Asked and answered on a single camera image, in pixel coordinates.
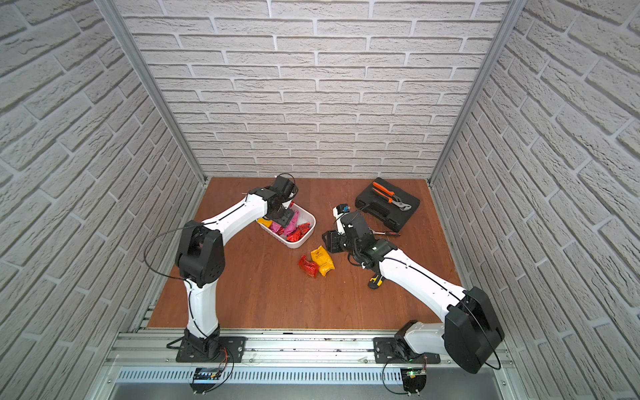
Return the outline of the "large yellow tea bag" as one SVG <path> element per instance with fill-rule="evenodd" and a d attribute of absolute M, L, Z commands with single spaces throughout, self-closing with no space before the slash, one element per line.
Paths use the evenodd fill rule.
<path fill-rule="evenodd" d="M 265 226 L 265 228 L 270 228 L 270 227 L 272 226 L 272 224 L 273 224 L 273 221 L 272 221 L 272 220 L 267 220 L 267 219 L 265 219 L 265 218 L 259 218 L 259 219 L 257 220 L 257 222 L 258 222 L 259 224 L 261 224 L 261 225 Z"/>

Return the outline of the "small yellow tea bag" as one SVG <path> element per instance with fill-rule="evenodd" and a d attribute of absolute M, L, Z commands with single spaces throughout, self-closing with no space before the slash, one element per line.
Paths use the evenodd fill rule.
<path fill-rule="evenodd" d="M 325 277 L 329 271 L 335 270 L 333 260 L 323 246 L 311 251 L 311 257 L 313 262 L 318 265 L 318 271 L 323 277 Z"/>

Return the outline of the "white plastic storage box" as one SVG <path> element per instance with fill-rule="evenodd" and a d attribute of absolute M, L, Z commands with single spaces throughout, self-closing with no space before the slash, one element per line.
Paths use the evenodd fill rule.
<path fill-rule="evenodd" d="M 296 203 L 292 203 L 289 208 L 293 210 L 294 215 L 286 227 L 276 230 L 272 228 L 272 221 L 263 218 L 258 219 L 256 223 L 286 247 L 294 249 L 301 247 L 311 237 L 317 221 L 315 216 Z"/>

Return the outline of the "small red tea bag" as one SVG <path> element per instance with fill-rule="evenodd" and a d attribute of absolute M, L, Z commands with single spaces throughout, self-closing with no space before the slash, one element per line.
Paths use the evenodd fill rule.
<path fill-rule="evenodd" d="M 310 278 L 316 278 L 319 272 L 319 266 L 314 261 L 309 261 L 307 255 L 301 256 L 298 266 Z"/>

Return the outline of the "pink tea bag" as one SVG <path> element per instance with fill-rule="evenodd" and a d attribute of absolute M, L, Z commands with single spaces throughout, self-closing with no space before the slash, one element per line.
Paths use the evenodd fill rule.
<path fill-rule="evenodd" d="M 272 226 L 269 229 L 273 233 L 276 233 L 276 235 L 286 237 L 298 226 L 298 218 L 299 218 L 299 211 L 295 210 L 293 212 L 293 217 L 291 218 L 291 220 L 286 226 L 273 222 Z"/>

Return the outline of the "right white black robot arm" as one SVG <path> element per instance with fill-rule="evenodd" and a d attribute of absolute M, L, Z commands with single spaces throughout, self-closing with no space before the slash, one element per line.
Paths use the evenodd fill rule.
<path fill-rule="evenodd" d="M 330 253 L 347 253 L 364 269 L 396 283 L 429 307 L 442 322 L 437 331 L 410 321 L 394 335 L 390 358 L 413 361 L 425 353 L 447 354 L 460 368 L 477 373 L 504 340 L 504 331 L 488 295 L 481 288 L 450 283 L 411 260 L 385 239 L 354 231 L 327 231 Z"/>

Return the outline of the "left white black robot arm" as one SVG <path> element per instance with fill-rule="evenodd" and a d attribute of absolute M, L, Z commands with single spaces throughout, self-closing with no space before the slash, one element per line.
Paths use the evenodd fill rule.
<path fill-rule="evenodd" d="M 298 188 L 290 181 L 282 187 L 275 183 L 255 188 L 219 215 L 201 223 L 190 221 L 183 227 L 176 265 L 188 299 L 188 324 L 184 338 L 200 352 L 205 353 L 218 346 L 216 289 L 226 266 L 225 245 L 260 218 L 288 222 L 293 217 L 288 206 L 297 192 Z"/>

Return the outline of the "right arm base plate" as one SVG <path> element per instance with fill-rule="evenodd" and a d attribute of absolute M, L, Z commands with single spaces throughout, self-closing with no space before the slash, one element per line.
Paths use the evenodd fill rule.
<path fill-rule="evenodd" d="M 377 337 L 373 339 L 373 353 L 375 362 L 386 363 L 411 363 L 411 364 L 440 364 L 441 358 L 436 353 L 415 353 L 406 344 L 395 338 Z"/>

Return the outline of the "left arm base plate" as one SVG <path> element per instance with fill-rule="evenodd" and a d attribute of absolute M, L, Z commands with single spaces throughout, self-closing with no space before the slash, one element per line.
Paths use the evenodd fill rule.
<path fill-rule="evenodd" d="M 219 338 L 183 338 L 176 356 L 177 363 L 219 363 L 228 361 L 241 363 L 247 338 L 222 336 Z"/>

